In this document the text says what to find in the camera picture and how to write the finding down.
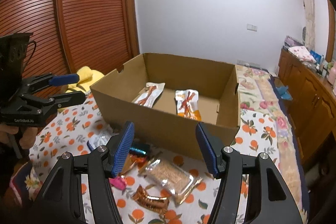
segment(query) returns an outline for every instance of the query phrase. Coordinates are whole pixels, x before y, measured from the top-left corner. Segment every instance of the pink bottle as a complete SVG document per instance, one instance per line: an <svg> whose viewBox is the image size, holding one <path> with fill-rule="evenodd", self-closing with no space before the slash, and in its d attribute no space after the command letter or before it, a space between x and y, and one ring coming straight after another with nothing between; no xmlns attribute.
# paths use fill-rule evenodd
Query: pink bottle
<svg viewBox="0 0 336 224"><path fill-rule="evenodd" d="M336 62L334 63L334 66L330 69L329 75L328 75L328 82L330 84L334 84L336 78Z"/></svg>

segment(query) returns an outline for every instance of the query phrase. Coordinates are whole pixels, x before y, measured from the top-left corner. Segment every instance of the bed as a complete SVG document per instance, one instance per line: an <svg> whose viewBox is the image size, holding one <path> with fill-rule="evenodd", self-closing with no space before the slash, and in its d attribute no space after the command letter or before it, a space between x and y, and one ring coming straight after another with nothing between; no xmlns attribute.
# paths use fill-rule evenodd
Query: bed
<svg viewBox="0 0 336 224"><path fill-rule="evenodd" d="M309 198L303 170L299 164L297 144L288 122L286 111L274 85L274 79L266 71L236 66L239 78L241 127L231 146L247 155L260 152L269 154L286 181L300 211L303 223L307 223ZM11 188L22 206L29 206L60 155L66 151L74 155L89 152L86 142L103 130L111 130L101 117L93 95L88 92L83 105L70 107L60 113L37 136L30 149L31 162L27 163L11 180ZM159 215L140 207L132 195L142 185L151 195L169 196L162 188L137 175L133 169L126 176L127 188L120 191L112 188L124 223L149 224L206 224L215 201L219 180L207 173L205 164L198 160L177 155L153 147L153 152L162 151L165 158L203 178L187 200L176 207L170 202L168 212ZM241 182L241 199L236 223L243 223L248 193L248 176ZM82 175L82 195L86 221L94 223L87 176Z"/></svg>

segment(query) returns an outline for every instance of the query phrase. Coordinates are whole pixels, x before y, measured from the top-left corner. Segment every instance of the black cable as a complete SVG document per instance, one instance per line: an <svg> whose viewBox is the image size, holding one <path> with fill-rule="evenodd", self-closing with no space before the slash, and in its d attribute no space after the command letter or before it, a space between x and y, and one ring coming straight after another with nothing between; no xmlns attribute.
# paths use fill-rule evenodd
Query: black cable
<svg viewBox="0 0 336 224"><path fill-rule="evenodd" d="M36 50L36 42L35 42L34 40L29 42L29 44L32 44L32 43L34 43L34 49L33 49L33 52L31 53L31 55L30 55L29 59L27 60L27 62L24 64L24 66L23 66L23 70L22 70L22 71L25 70L26 66L28 65L30 59L33 57L34 52L35 52L35 50Z"/></svg>

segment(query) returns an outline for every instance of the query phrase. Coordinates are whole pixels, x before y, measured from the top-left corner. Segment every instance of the metal bolt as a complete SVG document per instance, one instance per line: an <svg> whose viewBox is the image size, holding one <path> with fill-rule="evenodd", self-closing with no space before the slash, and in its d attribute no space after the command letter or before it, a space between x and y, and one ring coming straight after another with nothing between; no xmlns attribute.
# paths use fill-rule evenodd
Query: metal bolt
<svg viewBox="0 0 336 224"><path fill-rule="evenodd" d="M263 160L267 160L268 159L268 155L266 153L260 153L260 158L262 158Z"/></svg>
<svg viewBox="0 0 336 224"><path fill-rule="evenodd" d="M105 145L100 145L100 146L97 147L97 150L99 152L104 152L104 151L106 151L106 149L107 149L107 147Z"/></svg>
<svg viewBox="0 0 336 224"><path fill-rule="evenodd" d="M226 153L232 153L232 152L233 152L233 148L230 147L230 146L226 146L226 147L224 147L224 151L225 151Z"/></svg>
<svg viewBox="0 0 336 224"><path fill-rule="evenodd" d="M65 160L70 158L70 156L71 156L71 154L69 152L65 152L65 153L62 154L62 158L65 159Z"/></svg>

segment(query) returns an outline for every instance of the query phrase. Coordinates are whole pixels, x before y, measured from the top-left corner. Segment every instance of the curtain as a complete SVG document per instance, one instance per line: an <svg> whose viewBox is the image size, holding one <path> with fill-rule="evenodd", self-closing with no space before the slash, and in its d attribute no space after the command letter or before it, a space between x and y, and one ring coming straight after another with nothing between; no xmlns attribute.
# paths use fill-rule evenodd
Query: curtain
<svg viewBox="0 0 336 224"><path fill-rule="evenodd" d="M315 50L315 2L314 0L303 0L306 16L306 41L308 50Z"/></svg>

